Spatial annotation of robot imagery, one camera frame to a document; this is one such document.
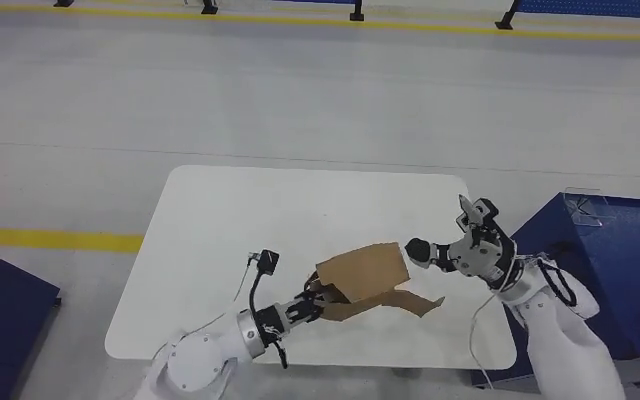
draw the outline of black cable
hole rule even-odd
[[[551,288],[553,293],[555,293],[555,295],[560,299],[560,301],[562,301],[567,307],[575,307],[578,304],[576,293],[569,287],[569,284],[567,283],[566,279],[564,279],[564,275],[562,275],[562,271],[560,270],[560,268],[548,266],[544,264],[540,259],[538,259],[538,268],[540,268],[544,279],[547,281],[549,287]],[[568,299],[564,296],[564,293],[560,291],[558,286],[556,286],[556,284],[551,280],[551,277],[549,276],[547,270],[555,271],[556,275],[558,275],[560,283],[562,283],[562,286],[564,286],[564,288],[567,290],[567,293],[569,294]]]
[[[289,362],[287,361],[287,353],[282,347],[280,347],[278,342],[273,342],[273,345],[276,346],[276,349],[278,349],[278,355],[280,356],[280,363],[282,364],[282,368],[287,369],[289,367]]]
[[[253,320],[256,322],[256,324],[257,324],[256,305],[254,302],[254,297],[256,295],[256,289],[258,288],[258,283],[260,282],[260,278],[262,278],[262,275],[264,275],[264,272],[258,271],[258,274],[256,275],[256,279],[253,280],[253,286],[251,286],[251,291],[249,292],[249,310],[251,310],[251,316],[253,317]]]

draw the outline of cable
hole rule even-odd
[[[511,276],[511,272],[513,271],[513,266],[516,263],[516,254],[518,254],[518,245],[516,244],[516,242],[513,242],[513,259],[511,260],[511,265],[509,266],[509,270],[507,271],[507,275],[505,276],[502,285],[500,285],[500,288],[496,292],[494,292],[491,297],[489,297],[484,303],[482,303],[480,307],[478,307],[476,312],[474,312],[473,316],[471,317],[471,330],[469,331],[469,353],[471,353],[473,361],[476,362],[476,365],[478,366],[478,368],[480,368],[480,371],[482,371],[482,375],[484,375],[484,379],[487,380],[487,383],[489,384],[489,388],[491,388],[491,390],[494,390],[493,383],[491,383],[491,379],[489,379],[487,371],[482,367],[482,364],[480,364],[478,357],[476,357],[475,353],[473,352],[473,332],[475,331],[476,323],[478,322],[478,313],[480,313],[480,311],[482,311],[482,309],[485,308],[487,304],[489,304],[489,302],[491,302],[491,300],[493,300],[493,298],[496,297],[498,293],[502,292],[502,289],[504,289],[504,287],[507,285],[509,276]]]
[[[240,286],[238,286],[238,290],[236,291],[235,296],[233,296],[233,300],[231,301],[231,304],[229,305],[229,307],[231,307],[231,306],[236,302],[236,300],[238,300],[238,296],[240,295],[240,292],[242,291],[242,286],[244,285],[244,280],[246,279],[246,277],[247,277],[247,273],[249,272],[249,266],[251,265],[251,261],[253,261],[253,258],[249,258],[249,260],[247,261],[247,266],[245,267],[245,269],[244,269],[244,274],[242,274],[242,279],[240,280]],[[214,319],[212,319],[211,321],[207,322],[206,324],[204,324],[204,325],[202,325],[202,326],[200,326],[200,327],[198,327],[198,328],[196,328],[196,329],[193,329],[193,330],[191,330],[191,331],[189,331],[189,332],[185,333],[185,334],[182,336],[182,339],[184,339],[184,338],[186,338],[187,336],[192,335],[192,334],[194,334],[194,333],[196,333],[196,332],[200,332],[200,331],[201,331],[201,330],[203,330],[204,328],[206,328],[206,327],[210,326],[211,324],[213,324],[214,322],[216,322],[216,321],[217,321],[217,320],[219,320],[220,318],[224,317],[225,315],[227,315],[227,311],[224,311],[222,314],[218,315],[217,317],[215,317],[215,318],[214,318]],[[165,343],[165,344],[163,344],[162,346],[160,346],[160,347],[158,348],[158,350],[156,350],[155,354],[154,354],[154,355],[153,355],[153,357],[151,358],[151,361],[152,361],[152,362],[156,359],[156,357],[158,357],[158,354],[160,354],[160,352],[162,351],[162,349],[164,349],[164,346],[166,346],[166,345],[167,345],[167,344]]]
[[[255,305],[254,297],[256,295],[256,289],[258,288],[258,283],[260,283],[260,278],[262,278],[262,275],[264,275],[264,272],[258,270],[258,274],[256,275],[256,279],[254,279],[253,285],[251,286],[251,290],[249,291],[249,310],[251,310],[251,316],[253,317],[254,321],[257,321],[257,319],[256,319],[256,305]]]

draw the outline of brown cardboard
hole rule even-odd
[[[316,265],[320,283],[335,287],[344,303],[327,304],[322,318],[344,321],[373,307],[388,306],[407,310],[418,317],[439,307],[444,298],[433,302],[395,287],[409,280],[409,272],[398,243],[363,247]]]

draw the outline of blue panel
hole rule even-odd
[[[355,0],[284,0],[292,3],[330,3],[330,4],[355,4]]]
[[[576,227],[624,337],[640,353],[640,200],[607,197],[613,219]]]
[[[519,12],[640,17],[640,0],[522,0]]]
[[[60,289],[0,260],[0,400],[9,394]]]

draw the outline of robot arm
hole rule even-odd
[[[273,274],[278,254],[263,250],[251,259],[258,261],[258,274],[249,295],[250,309],[238,313],[235,323],[222,335],[200,331],[176,334],[154,357],[136,400],[220,399],[238,364],[261,356],[269,345],[278,349],[282,366],[287,368],[286,353],[279,342],[296,326],[318,319],[331,294],[319,280],[312,279],[290,302],[256,311],[256,288],[262,275]]]
[[[517,255],[515,242],[494,221],[491,201],[472,204],[460,196],[460,207],[456,221],[464,237],[449,245],[412,239],[405,247],[409,258],[487,283],[527,330],[527,352],[545,398],[624,399],[606,346],[585,324],[599,311],[591,293],[546,255]]]

